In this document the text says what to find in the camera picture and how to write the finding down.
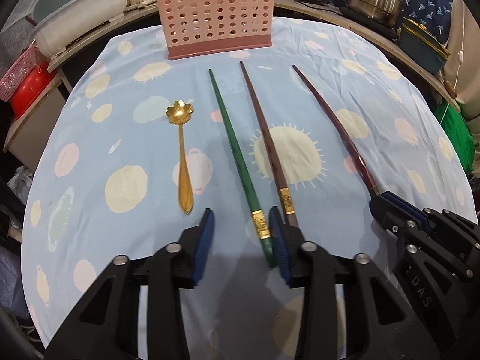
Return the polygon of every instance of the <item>pink plastic basket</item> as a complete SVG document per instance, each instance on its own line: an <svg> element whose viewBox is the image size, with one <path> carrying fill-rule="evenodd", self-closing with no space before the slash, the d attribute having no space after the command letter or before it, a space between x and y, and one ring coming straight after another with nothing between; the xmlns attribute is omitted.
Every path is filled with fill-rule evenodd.
<svg viewBox="0 0 480 360"><path fill-rule="evenodd" d="M0 99L8 101L33 68L44 60L37 47L31 44L0 80Z"/></svg>
<svg viewBox="0 0 480 360"><path fill-rule="evenodd" d="M169 59L272 45L274 0L157 0Z"/></svg>

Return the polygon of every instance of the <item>red plastic bowl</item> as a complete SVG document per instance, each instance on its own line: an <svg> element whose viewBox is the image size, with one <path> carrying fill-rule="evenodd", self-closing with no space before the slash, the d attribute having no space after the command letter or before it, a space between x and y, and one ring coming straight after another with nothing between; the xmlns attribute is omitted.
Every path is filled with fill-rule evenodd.
<svg viewBox="0 0 480 360"><path fill-rule="evenodd" d="M10 105L15 114L14 119L17 120L22 116L35 99L53 80L57 71L47 72L48 62L42 62L30 72L30 74L22 81L15 93L10 98Z"/></svg>

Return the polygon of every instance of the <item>pink basket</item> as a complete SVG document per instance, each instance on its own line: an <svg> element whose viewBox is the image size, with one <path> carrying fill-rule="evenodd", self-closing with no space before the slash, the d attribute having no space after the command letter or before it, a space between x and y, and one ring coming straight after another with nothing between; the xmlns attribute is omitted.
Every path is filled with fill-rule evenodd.
<svg viewBox="0 0 480 360"><path fill-rule="evenodd" d="M44 60L37 47L31 44L0 80L0 99L8 101L33 68Z"/></svg>
<svg viewBox="0 0 480 360"><path fill-rule="evenodd" d="M272 45L274 0L157 0L169 59Z"/></svg>

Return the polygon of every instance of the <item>wooden counter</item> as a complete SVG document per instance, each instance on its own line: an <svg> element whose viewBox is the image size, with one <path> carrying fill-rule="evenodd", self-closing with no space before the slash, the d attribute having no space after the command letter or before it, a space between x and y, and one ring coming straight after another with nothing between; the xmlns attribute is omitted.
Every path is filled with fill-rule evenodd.
<svg viewBox="0 0 480 360"><path fill-rule="evenodd" d="M347 28L357 33L364 39L377 46L380 50L382 50L382 52L384 52L388 56L397 59L405 66L410 68L412 71L414 71L423 80L425 80L429 84L429 86L434 89L434 91L438 92L443 98L445 98L445 100L447 100L447 102L452 105L454 110L460 112L460 107L458 106L457 102L452 99L452 97L448 94L445 87L443 86L443 83L438 81L431 73L426 71L424 68L420 67L391 40L388 40L387 38L370 30L369 28L366 28L363 25L358 24L332 11L313 9L303 4L299 4L294 0L275 0L274 6L278 8L288 9L294 12L299 12L301 14L308 15L309 17L313 17L314 19ZM73 42L66 51L54 57L50 62L48 69L49 72L53 71L56 68L61 68L62 64L65 61L67 61L81 49L87 47L87 45L94 42L103 35L109 33L110 31L115 30L128 23L131 23L134 20L141 19L145 16L157 14L157 12L157 3L153 3L148 7L142 9L134 9L126 12L121 19L118 19L113 23L103 24L95 28L94 30L90 31L83 37Z"/></svg>

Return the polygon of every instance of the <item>spoon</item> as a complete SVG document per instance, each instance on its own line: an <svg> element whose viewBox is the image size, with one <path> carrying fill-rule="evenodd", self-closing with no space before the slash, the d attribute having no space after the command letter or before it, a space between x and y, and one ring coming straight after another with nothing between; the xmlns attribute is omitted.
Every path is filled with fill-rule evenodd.
<svg viewBox="0 0 480 360"><path fill-rule="evenodd" d="M190 214L194 206L194 193L191 189L190 176L188 174L187 160L185 158L185 143L183 141L183 125L187 123L194 111L190 103L182 100L174 102L173 107L166 109L166 116L171 124L178 126L178 140L180 143L180 172L178 174L178 204L185 214Z"/></svg>

